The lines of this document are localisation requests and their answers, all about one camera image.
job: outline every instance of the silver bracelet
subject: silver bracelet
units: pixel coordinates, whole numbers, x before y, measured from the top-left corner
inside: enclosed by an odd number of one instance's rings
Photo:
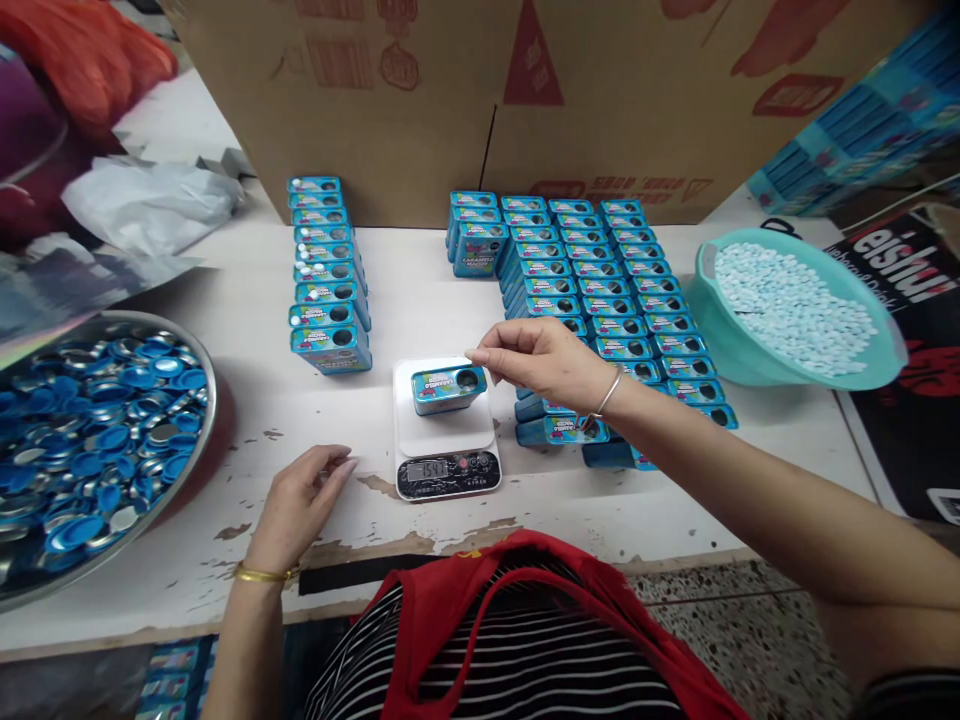
[[[600,403],[600,407],[597,408],[596,412],[592,412],[589,415],[577,415],[577,430],[580,432],[587,432],[592,428],[597,420],[603,419],[603,410],[607,407],[607,403],[610,402],[610,398],[613,396],[613,391],[617,389],[617,385],[620,384],[620,378],[623,376],[623,368],[620,365],[614,365],[617,368],[617,377],[613,381],[613,385],[610,386],[610,390],[607,392],[603,402]]]

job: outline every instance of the stainless steel bowl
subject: stainless steel bowl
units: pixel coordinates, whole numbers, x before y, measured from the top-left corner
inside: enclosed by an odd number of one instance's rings
[[[121,325],[124,328],[123,332],[136,329],[146,329],[150,331],[165,330],[171,332],[185,344],[189,345],[193,354],[200,360],[200,365],[203,367],[207,376],[207,412],[203,418],[203,425],[200,428],[197,445],[190,456],[189,462],[187,462],[176,482],[167,488],[167,491],[157,504],[154,505],[146,515],[141,517],[136,525],[123,537],[99,555],[95,555],[62,573],[51,575],[46,581],[44,581],[43,576],[38,576],[38,581],[33,585],[27,585],[13,590],[4,590],[0,587],[0,612],[12,610],[21,605],[26,605],[35,600],[47,597],[75,583],[83,576],[93,572],[112,557],[116,556],[117,553],[146,532],[163,514],[164,509],[171,503],[174,496],[183,488],[184,484],[186,484],[200,456],[210,442],[218,407],[217,378],[213,371],[213,361],[210,359],[210,355],[207,354],[203,345],[200,344],[200,341],[176,323],[157,315],[151,315],[150,313],[128,310],[105,310],[100,315],[91,318],[65,335],[52,340],[49,345],[60,345],[70,340],[96,342],[98,340],[109,339],[112,333],[117,335],[122,334],[117,331],[117,328]],[[9,382],[7,382],[8,378],[24,373],[29,369],[30,358],[42,353],[43,348],[31,353],[30,356],[23,358],[18,363],[0,373],[0,386],[9,385]]]

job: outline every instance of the table surface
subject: table surface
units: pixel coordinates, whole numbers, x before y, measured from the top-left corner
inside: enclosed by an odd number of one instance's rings
[[[127,308],[193,332],[236,403],[230,452],[196,498],[116,558],[61,592],[0,615],[0,661],[171,640],[215,631],[230,569],[246,551],[273,474],[315,443],[360,459],[306,565],[400,553],[450,554],[516,528],[554,535],[630,574],[749,556],[743,543],[659,472],[585,468],[578,447],[540,452],[514,439],[513,388],[490,390],[506,474],[494,493],[421,505],[393,488],[392,366],[456,355],[502,319],[495,281],[454,278],[442,231],[357,230],[370,285],[374,368],[323,377],[288,350],[292,231],[257,181],[237,216],[187,254],[202,265]],[[697,226],[657,229],[674,271],[693,271],[704,241],[765,219],[741,189]],[[840,239],[822,220],[793,221],[823,247]],[[833,394],[819,387],[725,384],[744,440],[874,500]],[[299,596],[288,622],[358,612],[377,585]]]

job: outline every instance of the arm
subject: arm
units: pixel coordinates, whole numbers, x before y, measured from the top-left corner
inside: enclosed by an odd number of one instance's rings
[[[356,460],[343,445],[315,446],[273,479],[243,565],[283,575],[320,534]],[[327,471],[326,482],[320,473]],[[283,714],[282,582],[234,580],[202,720]]]
[[[555,320],[500,323],[470,352],[495,381],[505,377],[581,414],[597,409],[616,377]],[[621,380],[604,417],[814,596],[855,684],[960,666],[960,560],[922,532],[633,380]]]

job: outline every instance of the plastic basin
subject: plastic basin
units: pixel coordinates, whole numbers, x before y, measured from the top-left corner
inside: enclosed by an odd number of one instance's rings
[[[755,243],[781,254],[793,254],[816,271],[835,297],[862,303],[879,330],[870,338],[866,350],[856,357],[857,361],[866,363],[867,368],[850,375],[826,377],[775,352],[748,330],[724,298],[716,280],[717,253],[736,243]],[[822,250],[784,233],[748,228],[705,243],[697,253],[696,274],[685,296],[707,341],[717,372],[741,385],[816,383],[834,390],[872,390],[892,382],[907,364],[907,349],[900,330],[870,289]]]

